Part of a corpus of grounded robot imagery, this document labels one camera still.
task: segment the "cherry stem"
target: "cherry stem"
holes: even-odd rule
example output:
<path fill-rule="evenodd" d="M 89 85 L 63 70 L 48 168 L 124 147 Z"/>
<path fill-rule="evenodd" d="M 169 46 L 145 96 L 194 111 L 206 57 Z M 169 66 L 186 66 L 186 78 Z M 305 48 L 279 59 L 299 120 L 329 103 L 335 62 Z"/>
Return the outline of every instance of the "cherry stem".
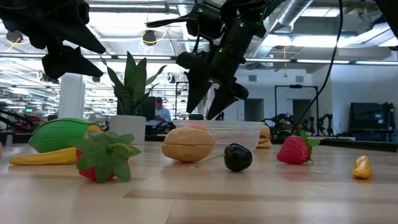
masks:
<path fill-rule="evenodd" d="M 213 159 L 221 158 L 221 157 L 224 157 L 224 156 L 225 156 L 225 154 L 222 154 L 222 155 L 218 155 L 218 156 L 214 156 L 212 158 L 209 158 L 209 159 L 207 159 L 207 160 L 205 160 L 205 161 L 203 161 L 203 162 L 201 162 L 199 164 L 196 164 L 195 168 L 200 168 L 201 166 L 205 165 L 206 163 L 212 161 Z"/>

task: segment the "toy strawberry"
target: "toy strawberry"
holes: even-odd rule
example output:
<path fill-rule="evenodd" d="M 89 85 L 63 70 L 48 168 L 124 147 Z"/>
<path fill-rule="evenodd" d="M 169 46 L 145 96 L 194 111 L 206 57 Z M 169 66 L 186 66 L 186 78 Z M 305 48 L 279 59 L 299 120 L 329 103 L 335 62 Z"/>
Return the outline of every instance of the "toy strawberry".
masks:
<path fill-rule="evenodd" d="M 119 136 L 112 131 L 106 133 L 90 131 L 88 136 L 88 139 L 70 141 L 70 144 L 76 148 L 76 168 L 79 174 L 100 183 L 114 176 L 129 182 L 131 175 L 127 161 L 130 157 L 141 153 L 130 145 L 134 136 L 132 134 Z"/>
<path fill-rule="evenodd" d="M 303 164 L 311 161 L 312 147 L 320 144 L 319 140 L 308 139 L 305 131 L 301 131 L 300 137 L 289 136 L 282 145 L 277 158 L 288 164 Z"/>

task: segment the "plastic container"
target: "plastic container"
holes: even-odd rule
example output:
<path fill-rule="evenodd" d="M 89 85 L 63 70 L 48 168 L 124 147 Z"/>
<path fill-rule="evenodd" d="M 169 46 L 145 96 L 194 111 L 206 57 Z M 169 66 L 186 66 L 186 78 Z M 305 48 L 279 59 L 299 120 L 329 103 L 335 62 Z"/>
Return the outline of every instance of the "plastic container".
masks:
<path fill-rule="evenodd" d="M 195 121 L 175 120 L 176 128 L 198 127 L 204 128 L 216 141 L 216 149 L 224 149 L 228 144 L 238 143 L 246 146 L 250 151 L 256 149 L 260 138 L 262 122 L 240 121 Z"/>

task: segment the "wooden table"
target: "wooden table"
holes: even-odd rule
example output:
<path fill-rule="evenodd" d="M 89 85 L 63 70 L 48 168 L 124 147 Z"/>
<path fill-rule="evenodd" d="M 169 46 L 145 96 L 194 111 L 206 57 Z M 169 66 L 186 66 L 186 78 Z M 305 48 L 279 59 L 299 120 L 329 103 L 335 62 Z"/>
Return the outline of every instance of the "wooden table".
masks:
<path fill-rule="evenodd" d="M 132 180 L 107 184 L 75 166 L 9 166 L 11 156 L 33 150 L 5 148 L 0 223 L 398 223 L 395 153 L 319 146 L 313 165 L 293 166 L 276 160 L 279 148 L 256 151 L 248 170 L 233 173 L 222 159 L 201 169 L 174 162 L 148 142 L 129 161 Z M 353 161 L 363 154 L 374 178 L 354 180 Z"/>

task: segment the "yellow corn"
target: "yellow corn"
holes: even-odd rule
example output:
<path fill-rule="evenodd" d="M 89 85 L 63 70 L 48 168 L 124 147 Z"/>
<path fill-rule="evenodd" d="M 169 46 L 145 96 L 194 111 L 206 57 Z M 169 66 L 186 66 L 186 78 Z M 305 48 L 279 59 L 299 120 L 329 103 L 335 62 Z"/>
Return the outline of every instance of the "yellow corn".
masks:
<path fill-rule="evenodd" d="M 53 152 L 19 156 L 10 159 L 12 165 L 76 164 L 76 148 L 70 147 Z"/>

